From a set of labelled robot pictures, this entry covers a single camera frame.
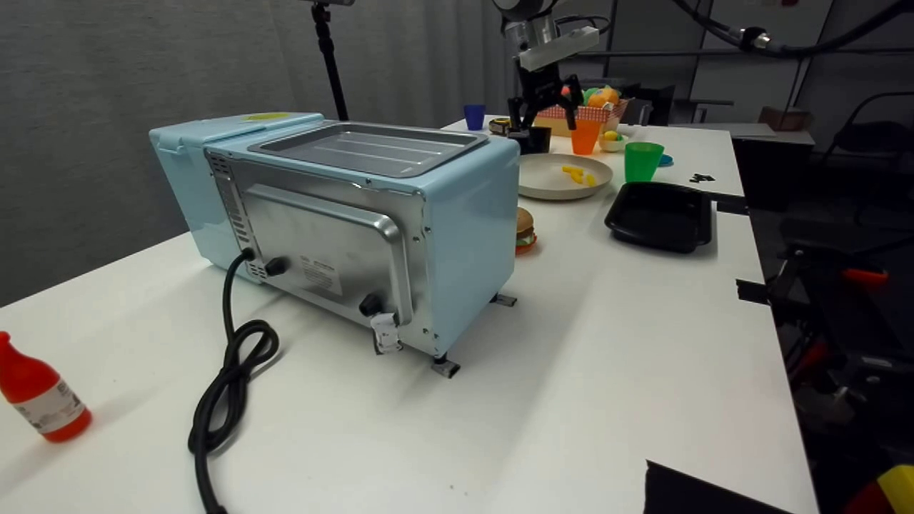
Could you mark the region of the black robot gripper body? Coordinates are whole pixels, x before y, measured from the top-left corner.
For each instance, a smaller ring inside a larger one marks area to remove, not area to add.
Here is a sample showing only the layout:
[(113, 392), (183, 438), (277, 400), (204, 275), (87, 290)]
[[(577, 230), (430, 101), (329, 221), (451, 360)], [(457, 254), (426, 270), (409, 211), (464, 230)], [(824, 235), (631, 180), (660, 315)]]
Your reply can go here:
[(521, 113), (541, 113), (563, 101), (563, 80), (557, 67), (541, 67), (537, 73), (517, 68), (520, 78), (520, 101)]

